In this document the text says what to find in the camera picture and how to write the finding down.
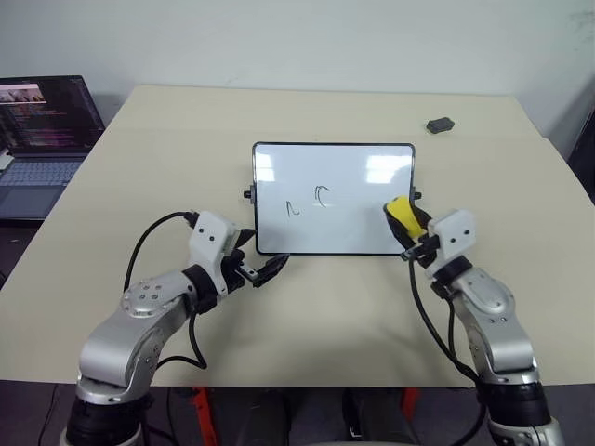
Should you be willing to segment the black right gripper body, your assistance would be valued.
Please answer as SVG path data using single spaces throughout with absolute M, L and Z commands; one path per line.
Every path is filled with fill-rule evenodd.
M 437 235 L 424 234 L 415 241 L 406 236 L 401 245 L 404 248 L 400 254 L 402 260 L 417 262 L 423 269 L 427 269 L 436 260 L 440 239 Z

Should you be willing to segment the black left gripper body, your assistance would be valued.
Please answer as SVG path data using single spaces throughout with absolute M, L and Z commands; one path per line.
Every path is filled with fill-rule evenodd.
M 257 271 L 245 263 L 245 253 L 234 249 L 222 258 L 220 264 L 223 286 L 219 289 L 221 296 L 229 295 L 245 286 L 247 282 L 254 283 Z

